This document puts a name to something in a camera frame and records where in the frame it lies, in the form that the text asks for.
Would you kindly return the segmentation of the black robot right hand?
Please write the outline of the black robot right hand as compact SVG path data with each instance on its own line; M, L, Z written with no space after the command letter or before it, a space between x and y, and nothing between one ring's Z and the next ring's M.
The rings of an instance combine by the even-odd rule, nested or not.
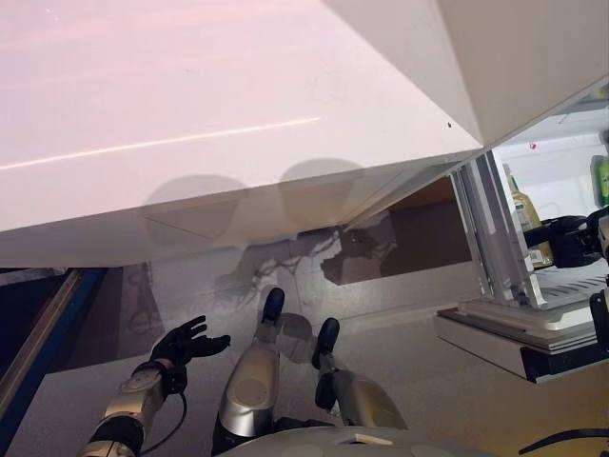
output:
M599 259L608 261L608 208L588 216L569 215L547 219L523 233L526 246L547 242L557 268L579 268Z

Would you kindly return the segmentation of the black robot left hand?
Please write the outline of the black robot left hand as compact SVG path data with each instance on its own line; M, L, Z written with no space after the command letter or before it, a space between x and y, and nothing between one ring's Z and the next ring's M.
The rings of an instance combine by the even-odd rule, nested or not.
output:
M168 361L172 368L184 368L193 358L215 356L230 346L228 335L208 337L205 315L195 317L169 331L155 344L150 362Z

